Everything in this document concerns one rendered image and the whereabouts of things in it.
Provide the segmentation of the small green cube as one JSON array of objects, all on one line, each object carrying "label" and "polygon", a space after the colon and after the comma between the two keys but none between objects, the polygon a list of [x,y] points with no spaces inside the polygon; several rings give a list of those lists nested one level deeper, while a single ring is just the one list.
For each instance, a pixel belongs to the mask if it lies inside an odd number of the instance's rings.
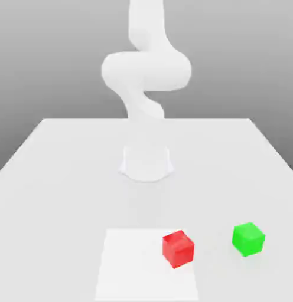
[{"label": "small green cube", "polygon": [[243,257],[261,252],[264,242],[265,234],[253,222],[235,226],[233,229],[232,244]]}]

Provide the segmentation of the small red cube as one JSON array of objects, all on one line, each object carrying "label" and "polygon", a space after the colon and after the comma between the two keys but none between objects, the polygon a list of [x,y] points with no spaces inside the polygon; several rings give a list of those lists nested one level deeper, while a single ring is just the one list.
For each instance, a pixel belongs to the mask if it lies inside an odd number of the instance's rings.
[{"label": "small red cube", "polygon": [[162,238],[162,254],[173,269],[183,266],[194,259],[194,242],[182,230]]}]

